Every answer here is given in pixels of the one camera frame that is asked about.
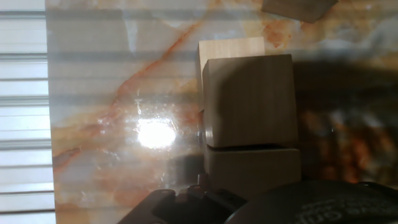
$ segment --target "marble surface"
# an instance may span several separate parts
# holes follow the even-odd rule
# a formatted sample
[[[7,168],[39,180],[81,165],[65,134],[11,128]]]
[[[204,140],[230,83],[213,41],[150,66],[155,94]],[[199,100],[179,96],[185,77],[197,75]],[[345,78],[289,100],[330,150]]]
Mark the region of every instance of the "marble surface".
[[[47,0],[59,223],[117,223],[201,172],[199,40],[292,54],[309,178],[398,182],[398,1],[340,0],[314,24],[260,0]]]

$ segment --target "stacked wooden blocks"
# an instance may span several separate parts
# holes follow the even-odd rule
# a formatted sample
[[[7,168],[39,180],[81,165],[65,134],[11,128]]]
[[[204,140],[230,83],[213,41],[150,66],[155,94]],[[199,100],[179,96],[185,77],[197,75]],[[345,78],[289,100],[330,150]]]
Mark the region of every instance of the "stacked wooden blocks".
[[[251,199],[300,180],[299,151],[276,145],[298,138],[292,57],[265,56],[262,48],[230,57],[258,39],[233,48],[226,41],[233,42],[212,40],[216,54],[199,43],[205,169],[212,189]]]

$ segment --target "wood grain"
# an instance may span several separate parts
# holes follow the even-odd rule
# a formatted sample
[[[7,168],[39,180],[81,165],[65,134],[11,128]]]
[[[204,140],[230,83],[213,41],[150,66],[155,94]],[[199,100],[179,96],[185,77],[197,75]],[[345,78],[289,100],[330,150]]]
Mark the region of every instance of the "wood grain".
[[[197,78],[199,109],[203,110],[203,68],[207,60],[214,58],[233,58],[264,55],[266,48],[263,37],[243,39],[203,40],[198,44]]]
[[[262,10],[288,18],[314,23],[319,20],[337,0],[264,0]]]
[[[210,187],[225,189],[246,200],[301,179],[300,151],[265,149],[205,152]]]
[[[291,55],[210,59],[203,90],[207,145],[297,140]]]

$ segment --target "light wooden block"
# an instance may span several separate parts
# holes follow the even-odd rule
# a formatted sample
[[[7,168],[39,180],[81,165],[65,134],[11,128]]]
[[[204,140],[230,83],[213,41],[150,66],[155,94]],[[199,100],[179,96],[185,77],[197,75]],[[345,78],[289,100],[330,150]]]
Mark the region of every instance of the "light wooden block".
[[[298,139],[291,55],[210,59],[203,70],[211,147]]]
[[[264,0],[262,10],[288,18],[314,23],[319,20],[337,0]]]
[[[297,149],[214,151],[207,147],[205,161],[213,190],[225,189],[246,200],[301,180]]]
[[[243,39],[203,40],[198,44],[198,94],[199,110],[203,110],[202,72],[207,60],[264,55],[266,51],[263,37]]]

